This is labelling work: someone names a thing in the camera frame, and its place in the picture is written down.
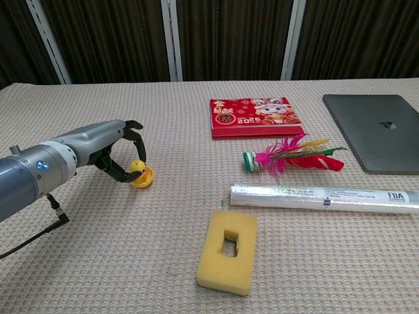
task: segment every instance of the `curtain fold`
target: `curtain fold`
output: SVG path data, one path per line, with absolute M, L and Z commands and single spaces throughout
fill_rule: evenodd
M 419 1 L 307 0 L 294 80 L 419 77 Z
M 60 83 L 24 0 L 0 1 L 0 30 L 0 89 Z
M 170 80 L 160 1 L 41 3 L 74 83 Z
M 292 0 L 177 0 L 183 80 L 279 80 Z

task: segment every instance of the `green feather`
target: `green feather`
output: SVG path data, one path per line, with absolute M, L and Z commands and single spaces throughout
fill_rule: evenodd
M 332 156 L 336 150 L 346 150 L 344 147 L 337 147 L 337 148 L 330 148 L 327 150 L 319 150 L 317 152 L 300 152 L 297 154 L 293 153 L 285 153 L 275 156 L 275 158 L 294 158 L 294 157 L 307 157 L 313 155 L 324 155 L 324 156 Z

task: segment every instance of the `robotic arm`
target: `robotic arm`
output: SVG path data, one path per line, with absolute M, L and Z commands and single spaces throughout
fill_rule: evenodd
M 111 159 L 112 145 L 119 139 L 133 141 L 139 159 L 146 161 L 140 134 L 143 126 L 133 120 L 112 120 L 75 129 L 25 150 L 10 148 L 12 155 L 0 159 L 0 222 L 47 196 L 76 174 L 76 168 L 95 165 L 116 181 L 130 183 L 141 172 L 125 172 Z

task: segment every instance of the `textured tablecloth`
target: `textured tablecloth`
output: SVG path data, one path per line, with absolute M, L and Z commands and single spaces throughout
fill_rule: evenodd
M 369 175 L 350 150 L 338 173 L 247 174 L 269 139 L 211 139 L 211 98 L 287 96 L 311 137 L 346 146 L 323 94 L 399 94 L 419 110 L 419 78 L 34 86 L 0 91 L 0 156 L 93 122 L 135 119 L 155 170 L 137 190 L 95 167 L 57 188 L 70 223 L 0 261 L 0 313 L 417 313 L 419 216 L 229 207 L 258 218 L 248 297 L 203 288 L 196 268 L 230 183 L 419 190 L 418 176 Z M 136 150 L 119 141 L 128 167 Z M 56 217 L 45 199 L 0 223 L 0 252 Z

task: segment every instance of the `cling film roll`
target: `cling film roll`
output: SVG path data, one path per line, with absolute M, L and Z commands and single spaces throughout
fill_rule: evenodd
M 230 204 L 375 213 L 419 213 L 419 194 L 398 190 L 233 184 Z

